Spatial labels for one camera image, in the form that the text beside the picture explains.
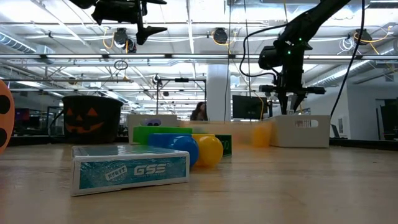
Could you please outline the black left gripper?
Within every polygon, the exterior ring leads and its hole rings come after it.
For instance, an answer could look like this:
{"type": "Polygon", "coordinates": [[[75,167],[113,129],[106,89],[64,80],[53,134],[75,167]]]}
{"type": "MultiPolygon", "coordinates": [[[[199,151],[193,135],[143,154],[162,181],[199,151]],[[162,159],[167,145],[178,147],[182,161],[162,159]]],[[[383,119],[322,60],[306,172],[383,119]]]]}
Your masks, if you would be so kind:
{"type": "Polygon", "coordinates": [[[98,0],[94,4],[95,10],[91,16],[98,25],[101,25],[103,20],[136,24],[138,30],[136,40],[139,45],[143,45],[147,40],[144,30],[147,37],[167,30],[166,27],[148,26],[146,29],[144,28],[142,17],[146,12],[147,2],[167,4],[165,0],[98,0]]]}

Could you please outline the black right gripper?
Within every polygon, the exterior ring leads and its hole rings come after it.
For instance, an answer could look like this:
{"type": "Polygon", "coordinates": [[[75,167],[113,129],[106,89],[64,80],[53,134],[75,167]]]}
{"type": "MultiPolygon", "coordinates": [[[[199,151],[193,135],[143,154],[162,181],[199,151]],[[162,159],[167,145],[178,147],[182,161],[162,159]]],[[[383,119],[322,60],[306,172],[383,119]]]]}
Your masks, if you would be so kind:
{"type": "Polygon", "coordinates": [[[306,50],[312,50],[307,42],[298,44],[281,43],[277,47],[278,54],[282,59],[281,72],[275,73],[276,80],[273,85],[261,85],[261,92],[275,92],[280,103],[281,114],[287,114],[287,104],[289,97],[286,93],[294,93],[291,99],[291,110],[297,111],[301,102],[306,98],[306,94],[313,93],[324,95],[326,90],[323,87],[303,87],[303,56],[306,50]]]}

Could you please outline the dark green toy brick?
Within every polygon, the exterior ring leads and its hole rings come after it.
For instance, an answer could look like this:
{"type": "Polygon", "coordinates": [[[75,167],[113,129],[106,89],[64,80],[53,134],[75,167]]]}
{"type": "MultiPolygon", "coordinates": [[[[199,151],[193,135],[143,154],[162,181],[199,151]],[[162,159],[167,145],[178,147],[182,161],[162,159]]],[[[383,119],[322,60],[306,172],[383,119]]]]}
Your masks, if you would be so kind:
{"type": "Polygon", "coordinates": [[[229,134],[216,134],[216,138],[218,138],[223,146],[223,157],[232,155],[232,135],[229,134]]]}

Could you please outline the bright green long toy brick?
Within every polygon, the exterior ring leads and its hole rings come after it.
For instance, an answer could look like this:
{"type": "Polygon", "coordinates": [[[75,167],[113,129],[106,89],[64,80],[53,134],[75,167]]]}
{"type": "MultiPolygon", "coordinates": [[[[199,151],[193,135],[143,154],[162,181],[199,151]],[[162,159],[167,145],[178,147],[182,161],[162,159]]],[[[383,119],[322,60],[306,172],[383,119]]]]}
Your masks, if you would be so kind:
{"type": "Polygon", "coordinates": [[[129,130],[129,140],[147,145],[150,134],[192,134],[192,128],[170,126],[135,126],[129,130]]]}

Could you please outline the white plastic bin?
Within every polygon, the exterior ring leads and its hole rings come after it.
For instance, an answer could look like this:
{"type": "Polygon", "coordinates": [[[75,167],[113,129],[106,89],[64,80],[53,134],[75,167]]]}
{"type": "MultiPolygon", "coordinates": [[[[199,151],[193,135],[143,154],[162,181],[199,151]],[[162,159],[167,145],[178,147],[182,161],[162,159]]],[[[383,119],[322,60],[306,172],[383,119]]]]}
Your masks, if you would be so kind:
{"type": "Polygon", "coordinates": [[[328,148],[329,115],[278,115],[268,119],[272,125],[270,145],[285,148],[328,148]],[[311,120],[311,128],[298,128],[296,120],[311,120]]]}
{"type": "Polygon", "coordinates": [[[128,129],[128,138],[129,138],[129,130],[135,126],[141,126],[140,121],[147,118],[157,118],[162,121],[161,126],[170,126],[170,127],[178,127],[179,121],[177,120],[176,115],[166,115],[166,114],[129,114],[127,116],[127,129],[128,129]]]}

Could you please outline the black computer monitor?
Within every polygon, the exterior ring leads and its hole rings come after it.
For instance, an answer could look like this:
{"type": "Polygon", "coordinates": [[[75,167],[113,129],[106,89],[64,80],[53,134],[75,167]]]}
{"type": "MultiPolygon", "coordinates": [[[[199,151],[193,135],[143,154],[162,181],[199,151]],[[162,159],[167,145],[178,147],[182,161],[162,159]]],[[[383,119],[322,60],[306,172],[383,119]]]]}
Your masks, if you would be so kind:
{"type": "Polygon", "coordinates": [[[232,106],[234,119],[262,119],[267,113],[267,98],[233,95],[232,106]]]}

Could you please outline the long ceiling light strip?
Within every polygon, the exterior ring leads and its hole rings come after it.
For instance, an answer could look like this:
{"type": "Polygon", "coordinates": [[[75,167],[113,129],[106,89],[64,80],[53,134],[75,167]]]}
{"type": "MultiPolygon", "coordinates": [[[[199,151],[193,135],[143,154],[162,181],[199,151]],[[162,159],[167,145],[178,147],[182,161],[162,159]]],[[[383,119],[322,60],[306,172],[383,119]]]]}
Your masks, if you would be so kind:
{"type": "MultiPolygon", "coordinates": [[[[0,54],[0,59],[243,59],[227,54],[0,54]]],[[[348,60],[349,55],[304,55],[305,60],[348,60]]],[[[398,55],[359,55],[355,60],[398,60],[398,55]]]]}

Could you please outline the orange translucent bin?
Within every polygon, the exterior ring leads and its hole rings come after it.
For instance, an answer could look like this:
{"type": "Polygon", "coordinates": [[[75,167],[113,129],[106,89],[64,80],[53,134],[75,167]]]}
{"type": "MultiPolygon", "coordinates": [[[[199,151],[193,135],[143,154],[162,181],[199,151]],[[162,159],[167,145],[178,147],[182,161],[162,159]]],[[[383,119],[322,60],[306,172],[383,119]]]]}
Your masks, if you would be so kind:
{"type": "Polygon", "coordinates": [[[195,134],[231,135],[233,145],[261,148],[270,146],[272,134],[269,121],[181,121],[180,126],[195,134]]]}

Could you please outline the white building column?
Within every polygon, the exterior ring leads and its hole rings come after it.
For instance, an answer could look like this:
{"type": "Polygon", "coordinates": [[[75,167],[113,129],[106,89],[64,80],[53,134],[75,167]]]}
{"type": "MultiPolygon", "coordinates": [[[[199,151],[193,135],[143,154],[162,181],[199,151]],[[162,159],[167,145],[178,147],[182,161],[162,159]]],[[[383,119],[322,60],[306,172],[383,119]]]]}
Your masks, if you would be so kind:
{"type": "Polygon", "coordinates": [[[229,121],[231,114],[229,67],[227,64],[208,66],[206,78],[206,110],[210,121],[229,121]]]}

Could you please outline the person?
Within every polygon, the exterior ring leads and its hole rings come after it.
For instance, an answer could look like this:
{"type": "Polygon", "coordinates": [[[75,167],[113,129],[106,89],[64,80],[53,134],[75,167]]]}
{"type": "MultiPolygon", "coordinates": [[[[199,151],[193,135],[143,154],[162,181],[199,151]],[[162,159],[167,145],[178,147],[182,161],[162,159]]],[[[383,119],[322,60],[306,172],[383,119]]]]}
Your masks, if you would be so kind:
{"type": "Polygon", "coordinates": [[[199,102],[196,108],[192,111],[190,115],[191,121],[208,121],[208,116],[206,113],[206,103],[204,101],[199,102]]]}

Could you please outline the Nertz playing card deck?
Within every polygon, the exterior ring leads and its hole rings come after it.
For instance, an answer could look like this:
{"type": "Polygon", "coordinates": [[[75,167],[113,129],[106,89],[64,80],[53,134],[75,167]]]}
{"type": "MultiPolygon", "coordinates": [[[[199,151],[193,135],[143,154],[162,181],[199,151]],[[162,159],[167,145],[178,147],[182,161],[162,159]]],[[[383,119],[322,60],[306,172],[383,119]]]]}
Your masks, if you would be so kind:
{"type": "Polygon", "coordinates": [[[143,145],[72,147],[71,196],[179,184],[190,178],[186,151],[143,145]]]}

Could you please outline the orange foam die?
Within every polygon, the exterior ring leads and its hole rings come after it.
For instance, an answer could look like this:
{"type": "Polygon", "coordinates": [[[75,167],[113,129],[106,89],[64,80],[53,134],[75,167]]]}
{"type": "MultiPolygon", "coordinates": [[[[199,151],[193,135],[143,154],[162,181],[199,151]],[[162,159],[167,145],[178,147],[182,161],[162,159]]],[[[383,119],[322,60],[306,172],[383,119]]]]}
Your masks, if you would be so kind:
{"type": "Polygon", "coordinates": [[[0,154],[9,144],[14,129],[15,106],[10,89],[0,80],[0,154]]]}

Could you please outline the black background rig frame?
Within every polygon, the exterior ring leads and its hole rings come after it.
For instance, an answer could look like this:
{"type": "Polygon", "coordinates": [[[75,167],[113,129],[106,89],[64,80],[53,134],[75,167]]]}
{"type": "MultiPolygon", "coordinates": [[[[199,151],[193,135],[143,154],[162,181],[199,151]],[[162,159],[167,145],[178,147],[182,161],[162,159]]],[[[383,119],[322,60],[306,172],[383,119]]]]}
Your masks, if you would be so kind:
{"type": "Polygon", "coordinates": [[[175,82],[175,83],[188,83],[188,82],[193,82],[195,83],[205,94],[204,97],[204,102],[207,102],[207,84],[205,79],[199,79],[199,78],[158,78],[157,83],[156,83],[156,111],[155,114],[159,114],[159,92],[163,87],[166,87],[169,82],[175,82]],[[160,82],[165,82],[161,88],[159,88],[160,82]],[[204,83],[204,88],[202,88],[198,82],[203,82],[204,83]]]}

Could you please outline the silver ceiling duct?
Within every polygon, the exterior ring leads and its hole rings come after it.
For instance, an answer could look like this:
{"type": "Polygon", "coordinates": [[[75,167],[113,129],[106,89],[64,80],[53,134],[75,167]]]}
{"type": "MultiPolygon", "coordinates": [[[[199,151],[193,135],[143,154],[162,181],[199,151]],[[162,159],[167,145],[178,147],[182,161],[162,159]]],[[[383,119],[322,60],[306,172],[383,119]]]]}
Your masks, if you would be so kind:
{"type": "Polygon", "coordinates": [[[0,31],[0,44],[23,54],[54,54],[55,51],[46,45],[27,45],[12,36],[0,31]]]}

